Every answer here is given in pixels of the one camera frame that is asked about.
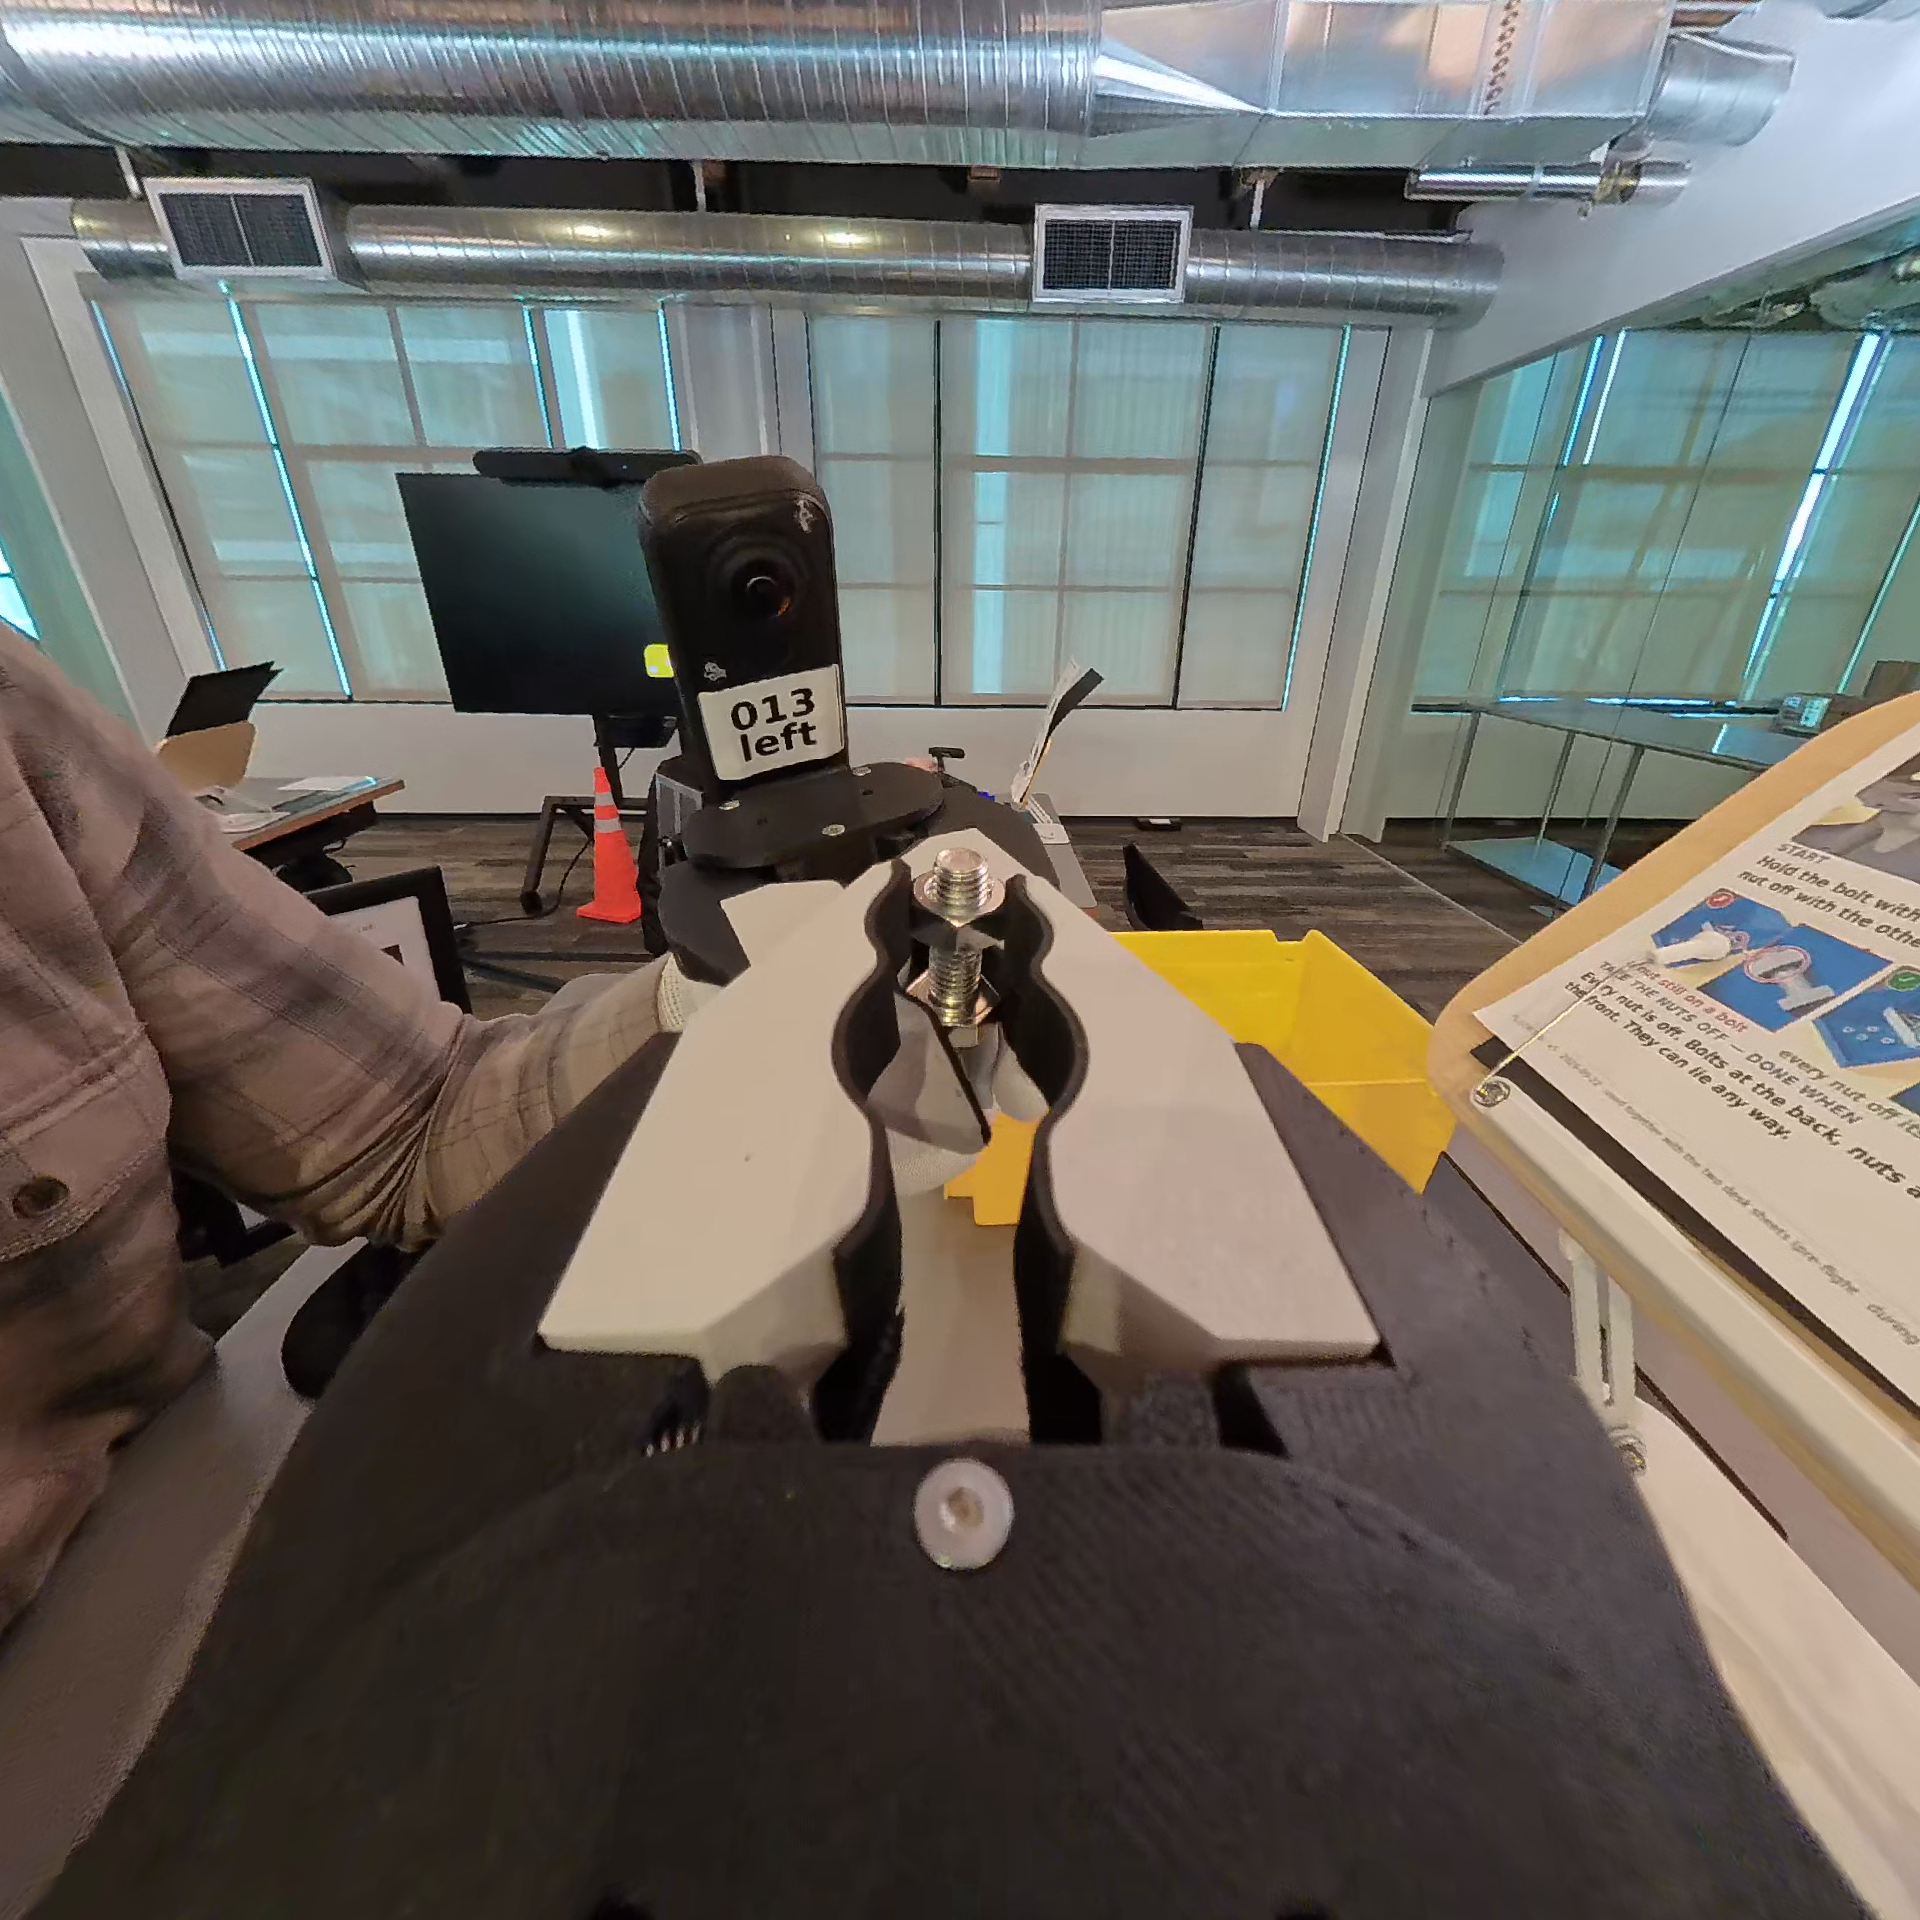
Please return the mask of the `large silver ventilation duct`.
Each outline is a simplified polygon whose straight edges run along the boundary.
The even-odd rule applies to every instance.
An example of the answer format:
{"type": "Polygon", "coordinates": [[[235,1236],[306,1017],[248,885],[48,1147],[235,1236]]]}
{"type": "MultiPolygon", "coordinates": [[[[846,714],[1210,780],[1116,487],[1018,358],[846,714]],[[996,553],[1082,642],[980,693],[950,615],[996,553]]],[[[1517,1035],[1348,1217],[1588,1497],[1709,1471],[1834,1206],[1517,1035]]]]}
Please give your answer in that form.
{"type": "Polygon", "coordinates": [[[4,2],[4,142],[1005,169],[1734,148],[1786,51],[1653,2],[4,2]]]}

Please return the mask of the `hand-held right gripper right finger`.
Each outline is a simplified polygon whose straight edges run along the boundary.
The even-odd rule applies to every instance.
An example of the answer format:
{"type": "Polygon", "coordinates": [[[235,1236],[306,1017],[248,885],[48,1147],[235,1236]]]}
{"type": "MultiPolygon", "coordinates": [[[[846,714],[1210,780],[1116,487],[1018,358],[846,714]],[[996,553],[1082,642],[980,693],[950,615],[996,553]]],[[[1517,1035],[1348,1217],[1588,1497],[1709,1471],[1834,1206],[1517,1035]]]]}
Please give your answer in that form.
{"type": "Polygon", "coordinates": [[[1026,1429],[1094,1444],[1157,1381],[1380,1357],[1229,1031],[1038,878],[1009,882],[1009,1050],[1045,1099],[1016,1229],[1026,1429]]]}

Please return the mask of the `steel hex bolt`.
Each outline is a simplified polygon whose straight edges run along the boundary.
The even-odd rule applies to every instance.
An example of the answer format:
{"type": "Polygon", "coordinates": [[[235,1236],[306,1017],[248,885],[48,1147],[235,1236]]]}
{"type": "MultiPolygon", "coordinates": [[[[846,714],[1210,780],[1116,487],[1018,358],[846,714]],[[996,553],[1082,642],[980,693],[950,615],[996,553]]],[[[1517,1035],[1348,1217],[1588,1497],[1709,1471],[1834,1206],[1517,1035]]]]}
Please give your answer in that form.
{"type": "Polygon", "coordinates": [[[912,881],[920,939],[929,949],[924,979],[934,998],[969,996],[980,982],[980,953],[989,932],[978,925],[1001,910],[1003,882],[989,858],[973,846],[946,846],[912,881]]]}

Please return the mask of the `glass partition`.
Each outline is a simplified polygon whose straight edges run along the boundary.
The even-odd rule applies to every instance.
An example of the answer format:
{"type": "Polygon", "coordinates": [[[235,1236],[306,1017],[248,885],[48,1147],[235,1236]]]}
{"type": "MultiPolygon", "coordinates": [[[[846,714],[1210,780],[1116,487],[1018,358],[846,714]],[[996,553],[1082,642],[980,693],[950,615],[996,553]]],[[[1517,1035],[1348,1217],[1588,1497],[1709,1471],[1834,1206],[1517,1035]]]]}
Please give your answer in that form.
{"type": "Polygon", "coordinates": [[[1444,390],[1411,700],[1777,705],[1918,642],[1914,331],[1618,329],[1444,390]]]}

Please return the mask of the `black monitor on stand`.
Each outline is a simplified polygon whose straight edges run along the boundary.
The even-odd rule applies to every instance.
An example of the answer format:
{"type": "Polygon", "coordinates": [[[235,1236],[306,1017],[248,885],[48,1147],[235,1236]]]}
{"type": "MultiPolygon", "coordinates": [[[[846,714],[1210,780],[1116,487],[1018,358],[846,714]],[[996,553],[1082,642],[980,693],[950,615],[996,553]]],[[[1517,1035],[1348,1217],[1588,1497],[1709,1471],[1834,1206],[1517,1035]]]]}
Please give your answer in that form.
{"type": "Polygon", "coordinates": [[[458,714],[592,721],[616,802],[617,759],[682,721],[640,553],[642,487],[510,485],[472,470],[396,478],[458,714]]]}

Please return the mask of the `white vent grille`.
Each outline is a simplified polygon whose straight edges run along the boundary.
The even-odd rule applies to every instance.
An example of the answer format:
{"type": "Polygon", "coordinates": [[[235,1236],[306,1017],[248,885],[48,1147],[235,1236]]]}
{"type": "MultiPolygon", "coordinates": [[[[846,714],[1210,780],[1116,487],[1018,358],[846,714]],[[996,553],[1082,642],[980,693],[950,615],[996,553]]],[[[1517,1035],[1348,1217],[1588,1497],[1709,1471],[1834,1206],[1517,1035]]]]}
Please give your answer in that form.
{"type": "Polygon", "coordinates": [[[1180,307],[1193,210],[1041,204],[1030,225],[1030,305],[1180,307]]]}
{"type": "Polygon", "coordinates": [[[333,284],[330,204],[301,178],[150,178],[160,239],[180,281],[333,284]]]}

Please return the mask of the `black video bar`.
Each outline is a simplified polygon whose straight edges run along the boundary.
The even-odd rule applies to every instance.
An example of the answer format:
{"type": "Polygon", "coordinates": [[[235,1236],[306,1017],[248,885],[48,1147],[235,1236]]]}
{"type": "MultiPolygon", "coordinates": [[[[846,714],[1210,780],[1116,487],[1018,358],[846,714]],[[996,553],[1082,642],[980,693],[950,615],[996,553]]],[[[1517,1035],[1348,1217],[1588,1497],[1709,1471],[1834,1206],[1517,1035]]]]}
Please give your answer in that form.
{"type": "Polygon", "coordinates": [[[684,449],[480,449],[472,466],[484,478],[536,487],[638,490],[661,474],[699,466],[684,449]]]}

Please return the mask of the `person's plaid shirt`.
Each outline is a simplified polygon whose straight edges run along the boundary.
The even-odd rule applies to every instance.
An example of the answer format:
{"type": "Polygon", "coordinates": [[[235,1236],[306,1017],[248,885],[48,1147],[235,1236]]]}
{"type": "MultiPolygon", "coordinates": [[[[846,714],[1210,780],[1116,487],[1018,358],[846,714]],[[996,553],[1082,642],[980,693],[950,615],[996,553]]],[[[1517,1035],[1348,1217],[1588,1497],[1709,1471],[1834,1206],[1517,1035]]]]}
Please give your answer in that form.
{"type": "Polygon", "coordinates": [[[113,1454],[196,1375],[171,1090],[125,937],[205,834],[154,756],[26,641],[2,666],[2,1618],[113,1454]]]}

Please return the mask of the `paned window wall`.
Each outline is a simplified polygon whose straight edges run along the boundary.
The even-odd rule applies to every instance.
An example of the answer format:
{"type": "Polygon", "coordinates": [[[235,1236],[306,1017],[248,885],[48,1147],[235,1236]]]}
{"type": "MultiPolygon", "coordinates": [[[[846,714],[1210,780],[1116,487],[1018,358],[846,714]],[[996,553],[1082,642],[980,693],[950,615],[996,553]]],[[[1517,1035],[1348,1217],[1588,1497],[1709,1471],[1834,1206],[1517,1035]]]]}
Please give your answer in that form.
{"type": "Polygon", "coordinates": [[[782,451],[833,502],[861,705],[1283,711],[1355,326],[100,292],[210,651],[444,705],[403,474],[480,449],[782,451]]]}

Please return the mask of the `glass table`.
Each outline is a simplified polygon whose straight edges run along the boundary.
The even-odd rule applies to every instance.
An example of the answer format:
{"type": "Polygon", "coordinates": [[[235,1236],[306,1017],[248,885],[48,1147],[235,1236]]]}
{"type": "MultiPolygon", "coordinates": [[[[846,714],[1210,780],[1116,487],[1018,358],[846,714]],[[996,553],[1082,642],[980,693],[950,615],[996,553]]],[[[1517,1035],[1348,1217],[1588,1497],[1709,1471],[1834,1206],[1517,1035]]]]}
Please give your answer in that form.
{"type": "Polygon", "coordinates": [[[1777,730],[1769,711],[1691,700],[1485,693],[1414,705],[1414,711],[1457,714],[1468,725],[1446,787],[1441,851],[1517,885],[1552,910],[1585,902],[1618,875],[1609,855],[1645,756],[1668,756],[1753,778],[1779,765],[1809,741],[1777,730]],[[1459,833],[1475,754],[1485,732],[1496,726],[1536,730],[1560,742],[1548,798],[1531,834],[1459,833]],[[1621,751],[1624,767],[1601,827],[1580,847],[1552,837],[1552,821],[1573,754],[1582,745],[1593,745],[1601,756],[1621,751]]]}

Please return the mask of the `yellow plastic bin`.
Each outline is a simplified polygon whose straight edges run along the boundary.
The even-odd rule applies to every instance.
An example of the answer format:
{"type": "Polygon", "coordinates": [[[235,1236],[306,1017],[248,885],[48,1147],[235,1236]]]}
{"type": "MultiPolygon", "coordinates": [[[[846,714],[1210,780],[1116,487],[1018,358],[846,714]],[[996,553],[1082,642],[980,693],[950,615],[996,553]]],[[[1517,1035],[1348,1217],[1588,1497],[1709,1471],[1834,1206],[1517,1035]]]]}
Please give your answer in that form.
{"type": "Polygon", "coordinates": [[[1427,1071],[1430,1023],[1323,932],[1122,930],[1145,969],[1234,1042],[1268,1052],[1409,1189],[1427,1190],[1457,1123],[1427,1071]]]}

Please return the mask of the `orange traffic cone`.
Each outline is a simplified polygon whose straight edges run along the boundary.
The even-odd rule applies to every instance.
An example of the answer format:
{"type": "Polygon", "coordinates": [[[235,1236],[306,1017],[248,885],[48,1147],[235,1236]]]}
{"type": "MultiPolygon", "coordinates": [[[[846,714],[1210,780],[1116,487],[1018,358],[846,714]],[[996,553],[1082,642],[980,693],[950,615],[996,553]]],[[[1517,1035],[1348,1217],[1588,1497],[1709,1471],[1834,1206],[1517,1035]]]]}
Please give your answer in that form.
{"type": "Polygon", "coordinates": [[[640,878],[605,765],[592,770],[592,897],[578,919],[633,925],[642,919],[640,878]]]}

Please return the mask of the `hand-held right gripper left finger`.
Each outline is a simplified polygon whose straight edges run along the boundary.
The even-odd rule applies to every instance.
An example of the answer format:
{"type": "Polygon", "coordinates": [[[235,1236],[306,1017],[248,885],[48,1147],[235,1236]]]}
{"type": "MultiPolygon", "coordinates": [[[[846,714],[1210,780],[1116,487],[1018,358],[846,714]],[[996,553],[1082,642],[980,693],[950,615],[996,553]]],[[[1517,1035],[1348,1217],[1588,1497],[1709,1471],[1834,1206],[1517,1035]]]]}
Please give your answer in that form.
{"type": "Polygon", "coordinates": [[[774,1370],[820,1438],[873,1441],[902,1229],[870,1092],[898,1054],[907,868],[885,861],[680,1033],[550,1295],[558,1354],[774,1370]]]}

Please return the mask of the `black framed picture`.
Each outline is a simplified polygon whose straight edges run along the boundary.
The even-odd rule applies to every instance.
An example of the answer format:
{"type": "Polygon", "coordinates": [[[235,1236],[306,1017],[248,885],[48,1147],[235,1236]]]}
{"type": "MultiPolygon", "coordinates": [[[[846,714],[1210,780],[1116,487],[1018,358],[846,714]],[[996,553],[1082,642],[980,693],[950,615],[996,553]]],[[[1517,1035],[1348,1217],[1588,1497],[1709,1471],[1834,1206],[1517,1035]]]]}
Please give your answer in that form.
{"type": "Polygon", "coordinates": [[[442,1002],[464,1015],[474,1010],[442,868],[333,882],[306,898],[410,975],[429,982],[442,1002]]]}

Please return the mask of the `person's left forearm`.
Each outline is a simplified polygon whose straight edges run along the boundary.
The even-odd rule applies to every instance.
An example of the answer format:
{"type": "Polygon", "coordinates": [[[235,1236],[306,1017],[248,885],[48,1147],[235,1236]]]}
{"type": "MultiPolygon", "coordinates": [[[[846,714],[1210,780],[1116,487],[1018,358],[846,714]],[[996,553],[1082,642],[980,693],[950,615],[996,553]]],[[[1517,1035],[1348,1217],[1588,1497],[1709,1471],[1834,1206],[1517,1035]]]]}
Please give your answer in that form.
{"type": "Polygon", "coordinates": [[[117,967],[173,1162],[322,1243],[418,1247],[661,1035],[662,963],[480,1020],[150,796],[117,967]]]}

